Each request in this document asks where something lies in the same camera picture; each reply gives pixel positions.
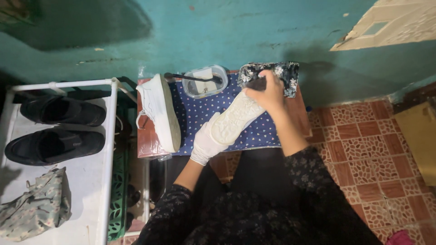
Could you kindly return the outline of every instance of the blue polka dot cloth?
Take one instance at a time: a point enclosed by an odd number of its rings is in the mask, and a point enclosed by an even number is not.
[[[170,83],[174,110],[179,120],[182,144],[173,155],[190,155],[195,133],[208,122],[215,112],[223,113],[241,91],[237,86],[238,74],[228,75],[228,85],[221,93],[201,99],[185,94],[181,82]],[[245,128],[235,144],[226,151],[248,150],[264,147],[280,147],[276,126],[267,112],[256,118]]]

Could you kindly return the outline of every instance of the sleeve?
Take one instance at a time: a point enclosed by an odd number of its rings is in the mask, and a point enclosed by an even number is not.
[[[156,203],[135,245],[181,244],[192,230],[191,195],[188,189],[173,184]]]
[[[287,157],[285,166],[302,192],[301,212],[317,230],[337,244],[382,244],[348,203],[314,147]]]

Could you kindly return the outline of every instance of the clear plastic box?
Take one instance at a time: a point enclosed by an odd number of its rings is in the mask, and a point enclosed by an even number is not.
[[[188,71],[184,75],[188,77],[193,77],[193,74],[195,72],[204,71],[210,68],[212,69],[212,75],[220,77],[222,79],[222,83],[221,84],[215,83],[217,87],[217,89],[215,90],[207,91],[206,93],[200,93],[197,90],[195,81],[189,79],[182,79],[183,90],[189,97],[192,97],[194,99],[201,99],[207,96],[218,94],[227,87],[228,84],[227,73],[225,72],[225,69],[219,65],[211,65],[197,70]]]

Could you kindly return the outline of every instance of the white latex glove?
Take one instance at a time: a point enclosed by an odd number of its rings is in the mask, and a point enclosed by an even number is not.
[[[215,112],[209,122],[205,122],[195,134],[191,159],[203,166],[206,166],[209,159],[228,148],[228,145],[218,144],[211,138],[212,124],[219,115],[219,112]]]

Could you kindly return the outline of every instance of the shoe rack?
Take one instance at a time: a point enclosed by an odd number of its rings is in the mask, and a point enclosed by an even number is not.
[[[106,107],[107,115],[106,120],[102,124],[106,134],[106,142],[102,151],[91,156],[71,159],[45,167],[27,166],[12,162],[5,157],[4,148],[13,138],[53,127],[53,125],[29,124],[30,121],[27,122],[27,119],[19,113],[20,104],[13,104],[16,92],[51,89],[60,95],[66,95],[62,88],[95,85],[111,87],[111,96],[103,98],[104,104],[102,105]],[[20,196],[23,192],[27,191],[27,180],[32,183],[36,177],[55,167],[66,167],[68,185],[71,191],[72,215],[70,219],[60,227],[52,228],[38,236],[24,240],[20,244],[107,244],[118,89],[126,93],[129,98],[137,103],[136,98],[116,78],[21,85],[10,87],[7,91],[0,119],[0,149],[3,153],[1,154],[0,162],[0,203],[12,201]],[[3,245],[15,244],[1,238],[0,243]]]

